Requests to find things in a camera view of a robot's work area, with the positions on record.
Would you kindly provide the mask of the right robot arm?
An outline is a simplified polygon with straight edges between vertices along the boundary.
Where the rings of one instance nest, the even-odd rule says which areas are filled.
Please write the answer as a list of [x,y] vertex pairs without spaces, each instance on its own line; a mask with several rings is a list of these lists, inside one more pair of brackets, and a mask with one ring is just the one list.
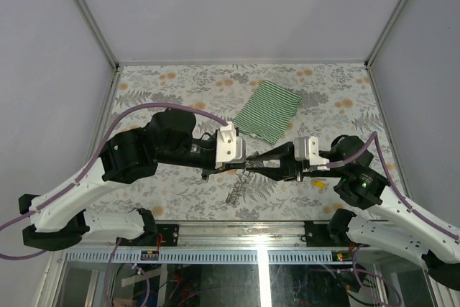
[[399,192],[389,173],[371,169],[368,150],[377,133],[363,142],[341,135],[328,151],[320,150],[317,137],[300,137],[248,161],[276,160],[277,168],[252,168],[275,181],[302,181],[305,177],[338,178],[334,191],[349,206],[390,221],[378,226],[352,211],[339,209],[328,223],[328,238],[335,245],[347,242],[377,247],[426,270],[437,283],[459,289],[459,228],[440,219]]

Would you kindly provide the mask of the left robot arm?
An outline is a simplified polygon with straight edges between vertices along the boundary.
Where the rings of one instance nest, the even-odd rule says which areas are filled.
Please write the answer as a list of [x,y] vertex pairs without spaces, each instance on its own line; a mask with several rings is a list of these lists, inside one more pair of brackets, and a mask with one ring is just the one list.
[[153,176],[159,164],[198,168],[203,178],[243,163],[245,141],[229,122],[208,139],[196,139],[193,113],[166,109],[142,128],[120,132],[108,140],[98,157],[60,187],[41,196],[19,198],[31,224],[23,229],[24,245],[59,251],[83,240],[118,242],[124,246],[160,247],[162,235],[150,210],[126,214],[101,213],[89,206],[125,185]]

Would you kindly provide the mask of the yellow key tag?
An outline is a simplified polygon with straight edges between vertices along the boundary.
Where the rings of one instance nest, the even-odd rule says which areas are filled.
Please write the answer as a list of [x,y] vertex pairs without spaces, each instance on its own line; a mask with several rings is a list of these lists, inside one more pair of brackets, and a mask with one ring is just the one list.
[[318,188],[318,189],[326,189],[328,187],[328,183],[323,180],[311,180],[311,185]]

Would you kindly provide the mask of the green striped cloth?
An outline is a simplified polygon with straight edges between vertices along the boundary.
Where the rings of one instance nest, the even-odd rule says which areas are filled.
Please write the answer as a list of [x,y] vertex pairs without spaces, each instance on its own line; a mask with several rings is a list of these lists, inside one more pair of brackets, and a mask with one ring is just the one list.
[[263,80],[234,118],[234,124],[241,133],[274,145],[284,135],[302,102],[302,96]]

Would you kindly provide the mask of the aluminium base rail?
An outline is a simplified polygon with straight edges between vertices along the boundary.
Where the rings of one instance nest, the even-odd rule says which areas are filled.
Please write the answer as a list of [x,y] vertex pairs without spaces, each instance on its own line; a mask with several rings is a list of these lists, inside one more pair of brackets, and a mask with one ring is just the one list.
[[55,255],[58,263],[347,264],[355,244],[335,243],[324,221],[182,221],[160,223],[160,246],[91,240]]

